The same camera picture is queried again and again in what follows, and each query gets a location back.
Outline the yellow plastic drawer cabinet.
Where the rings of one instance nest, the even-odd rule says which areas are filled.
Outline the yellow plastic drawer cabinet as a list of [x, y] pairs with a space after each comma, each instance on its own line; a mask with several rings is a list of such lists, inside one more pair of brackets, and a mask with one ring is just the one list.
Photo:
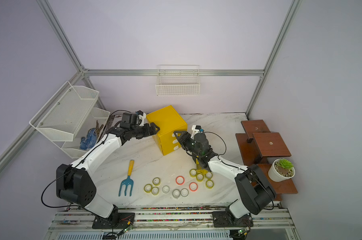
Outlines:
[[186, 131], [188, 124], [173, 106], [148, 114], [147, 120], [148, 123], [155, 123], [160, 128], [153, 138], [164, 156], [181, 147], [174, 131]]

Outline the yellow tape roll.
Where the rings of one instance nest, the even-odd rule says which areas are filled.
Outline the yellow tape roll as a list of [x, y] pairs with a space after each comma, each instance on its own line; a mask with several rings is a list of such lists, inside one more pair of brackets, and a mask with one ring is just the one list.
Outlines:
[[202, 181], [204, 180], [204, 175], [201, 174], [201, 173], [198, 173], [198, 174], [196, 175], [196, 180], [197, 180], [198, 182], [202, 182]]
[[196, 175], [197, 175], [197, 170], [196, 170], [196, 169], [191, 169], [189, 173], [190, 173], [190, 176], [191, 176], [192, 178], [195, 178]]
[[151, 184], [146, 184], [146, 185], [144, 186], [144, 191], [145, 191], [146, 193], [151, 193], [151, 192], [152, 192], [152, 189], [153, 189], [153, 186], [152, 186]]
[[156, 196], [158, 195], [160, 192], [159, 188], [158, 187], [153, 187], [152, 190], [151, 190], [151, 193], [152, 195]]
[[161, 179], [158, 177], [155, 177], [152, 181], [154, 186], [159, 186], [161, 184]]
[[205, 178], [206, 178], [207, 180], [210, 180], [212, 177], [213, 177], [213, 174], [212, 174], [211, 172], [206, 172], [206, 173], [205, 173]]
[[207, 187], [208, 189], [212, 189], [212, 188], [214, 187], [214, 182], [213, 182], [212, 180], [208, 179], [208, 180], [206, 181], [206, 187]]

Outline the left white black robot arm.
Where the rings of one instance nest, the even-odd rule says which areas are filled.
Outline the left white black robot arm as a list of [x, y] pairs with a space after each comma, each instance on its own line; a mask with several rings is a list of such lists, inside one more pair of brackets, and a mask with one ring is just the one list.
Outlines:
[[109, 218], [115, 206], [97, 192], [93, 175], [101, 164], [117, 149], [132, 138], [142, 139], [156, 135], [160, 128], [155, 123], [131, 128], [112, 127], [88, 153], [70, 165], [62, 164], [56, 170], [56, 195], [77, 204], [87, 211]]

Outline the red tape roll upper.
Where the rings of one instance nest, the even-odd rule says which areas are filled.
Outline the red tape roll upper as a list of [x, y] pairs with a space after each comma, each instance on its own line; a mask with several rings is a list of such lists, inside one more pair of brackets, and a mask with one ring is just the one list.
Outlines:
[[185, 178], [183, 176], [176, 177], [176, 184], [182, 186], [185, 183]]

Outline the red tape roll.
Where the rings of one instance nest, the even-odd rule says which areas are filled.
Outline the red tape roll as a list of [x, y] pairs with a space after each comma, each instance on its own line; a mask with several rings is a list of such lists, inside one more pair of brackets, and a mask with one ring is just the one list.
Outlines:
[[189, 189], [190, 189], [191, 192], [197, 191], [198, 190], [198, 184], [195, 183], [195, 182], [190, 183], [189, 184]]
[[185, 183], [185, 178], [183, 176], [176, 177], [176, 184], [182, 186]]

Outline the red tape roll lower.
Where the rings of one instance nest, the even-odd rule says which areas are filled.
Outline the red tape roll lower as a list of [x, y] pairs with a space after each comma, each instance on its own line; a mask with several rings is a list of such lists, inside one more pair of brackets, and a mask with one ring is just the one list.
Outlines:
[[198, 184], [195, 183], [195, 182], [190, 183], [189, 184], [189, 189], [190, 189], [191, 192], [197, 191], [198, 190]]

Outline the white tape roll left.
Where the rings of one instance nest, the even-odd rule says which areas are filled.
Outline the white tape roll left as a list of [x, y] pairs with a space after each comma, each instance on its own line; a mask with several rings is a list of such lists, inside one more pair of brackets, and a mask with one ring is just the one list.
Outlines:
[[163, 188], [162, 188], [162, 192], [163, 192], [164, 194], [169, 193], [169, 192], [170, 192], [170, 187], [169, 187], [169, 186], [167, 186], [167, 185], [163, 186]]

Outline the white tape roll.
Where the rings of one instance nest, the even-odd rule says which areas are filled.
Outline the white tape roll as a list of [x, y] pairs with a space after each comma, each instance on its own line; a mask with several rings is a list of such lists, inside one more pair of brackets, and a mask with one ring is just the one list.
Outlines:
[[181, 193], [182, 197], [186, 198], [189, 195], [189, 190], [186, 188], [183, 188], [183, 189], [181, 189], [180, 193]]
[[163, 186], [163, 188], [162, 188], [162, 192], [163, 192], [164, 194], [169, 193], [169, 192], [170, 192], [170, 187], [169, 187], [169, 186], [167, 186], [167, 185]]
[[178, 199], [178, 198], [181, 196], [180, 190], [174, 189], [174, 190], [172, 191], [172, 196], [173, 196], [173, 198]]

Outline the white tape roll right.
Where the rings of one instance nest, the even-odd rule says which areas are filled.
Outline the white tape roll right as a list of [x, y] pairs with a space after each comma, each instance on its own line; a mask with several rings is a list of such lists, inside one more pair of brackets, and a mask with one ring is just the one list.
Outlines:
[[180, 193], [181, 193], [182, 197], [186, 198], [189, 195], [189, 190], [186, 188], [183, 188], [183, 189], [181, 189]]

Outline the yellow black work glove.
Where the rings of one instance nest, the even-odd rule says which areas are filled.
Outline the yellow black work glove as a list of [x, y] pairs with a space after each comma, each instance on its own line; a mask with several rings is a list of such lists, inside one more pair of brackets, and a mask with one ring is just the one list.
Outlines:
[[198, 161], [198, 159], [196, 159], [196, 170], [198, 173], [205, 175], [206, 173], [208, 173], [209, 171], [206, 170], [205, 168], [203, 168], [203, 166], [200, 164], [200, 162]]

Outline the brown pruning tool on shelf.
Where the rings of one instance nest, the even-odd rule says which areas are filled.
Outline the brown pruning tool on shelf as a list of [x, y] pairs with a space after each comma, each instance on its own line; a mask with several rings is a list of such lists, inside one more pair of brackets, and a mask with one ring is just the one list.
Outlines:
[[96, 136], [97, 138], [99, 138], [102, 130], [104, 128], [104, 125], [100, 125], [98, 121], [96, 121], [96, 129], [95, 129], [95, 133], [96, 133]]

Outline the blue cloth item on shelf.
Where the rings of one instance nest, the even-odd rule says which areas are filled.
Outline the blue cloth item on shelf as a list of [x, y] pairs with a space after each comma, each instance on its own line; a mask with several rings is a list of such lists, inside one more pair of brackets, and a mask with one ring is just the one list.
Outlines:
[[89, 150], [93, 148], [97, 142], [98, 136], [96, 128], [92, 128], [87, 132], [86, 137], [82, 137], [80, 140], [80, 150]]

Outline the potted succulent white pot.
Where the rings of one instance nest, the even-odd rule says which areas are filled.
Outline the potted succulent white pot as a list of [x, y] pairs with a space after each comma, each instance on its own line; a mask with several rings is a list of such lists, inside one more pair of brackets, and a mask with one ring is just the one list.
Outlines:
[[294, 165], [287, 159], [275, 160], [270, 169], [268, 170], [268, 176], [273, 182], [282, 182], [289, 180], [296, 174]]

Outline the white mesh two-tier wall shelf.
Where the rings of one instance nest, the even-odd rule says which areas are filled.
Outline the white mesh two-tier wall shelf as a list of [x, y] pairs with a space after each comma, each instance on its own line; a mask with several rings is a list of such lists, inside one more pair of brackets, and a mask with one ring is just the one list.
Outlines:
[[99, 92], [64, 83], [29, 124], [72, 159], [82, 157], [87, 133], [103, 130], [110, 112], [97, 107]]

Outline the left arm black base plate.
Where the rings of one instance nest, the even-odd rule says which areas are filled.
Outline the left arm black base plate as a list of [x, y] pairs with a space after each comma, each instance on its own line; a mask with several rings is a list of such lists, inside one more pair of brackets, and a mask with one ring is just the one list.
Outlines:
[[135, 215], [135, 213], [115, 213], [109, 218], [96, 216], [92, 229], [125, 229], [133, 224]]

